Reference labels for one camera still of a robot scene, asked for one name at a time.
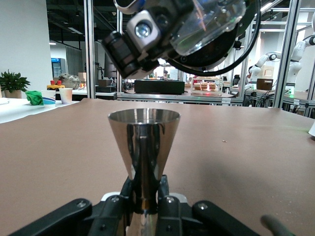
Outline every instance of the white cup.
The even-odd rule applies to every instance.
[[[313,126],[311,127],[311,129],[309,130],[309,134],[315,137],[315,122]]]
[[[43,97],[45,108],[56,107],[56,91],[55,90],[42,90],[41,96]]]
[[[60,98],[62,104],[71,104],[72,103],[72,88],[60,88]]]

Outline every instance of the vending machine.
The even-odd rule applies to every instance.
[[[65,59],[63,58],[51,58],[51,67],[53,70],[53,77],[59,77],[62,73],[67,73]]]

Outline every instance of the potted plant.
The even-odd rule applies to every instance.
[[[27,85],[30,82],[26,80],[26,77],[21,77],[21,73],[2,72],[0,76],[1,91],[4,91],[7,98],[22,98],[21,91],[27,91]]]

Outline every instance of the cable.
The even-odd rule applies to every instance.
[[[228,67],[226,67],[226,68],[224,68],[222,70],[218,70],[218,71],[203,72],[203,71],[198,71],[198,70],[194,70],[194,69],[190,69],[188,67],[185,67],[185,66],[175,62],[174,60],[166,60],[166,61],[168,63],[170,63],[173,67],[175,67],[175,68],[177,68],[177,69],[179,69],[181,71],[184,71],[184,72],[189,73],[189,74],[194,74],[194,75],[197,75],[197,76],[216,76],[216,75],[219,75],[219,74],[227,73],[228,71],[230,71],[230,70],[234,69],[236,66],[238,66],[249,55],[249,53],[251,52],[252,48],[254,47],[255,42],[256,42],[256,40],[258,38],[259,27],[260,27],[260,22],[261,22],[260,9],[261,9],[261,2],[260,2],[260,0],[256,0],[256,12],[257,12],[256,24],[255,24],[255,30],[254,30],[253,36],[252,36],[251,41],[250,41],[250,45],[245,50],[245,52],[235,62],[233,62]]]

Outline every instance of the metal cup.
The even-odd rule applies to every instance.
[[[180,114],[161,109],[111,113],[109,122],[134,191],[134,212],[155,214],[156,193]]]

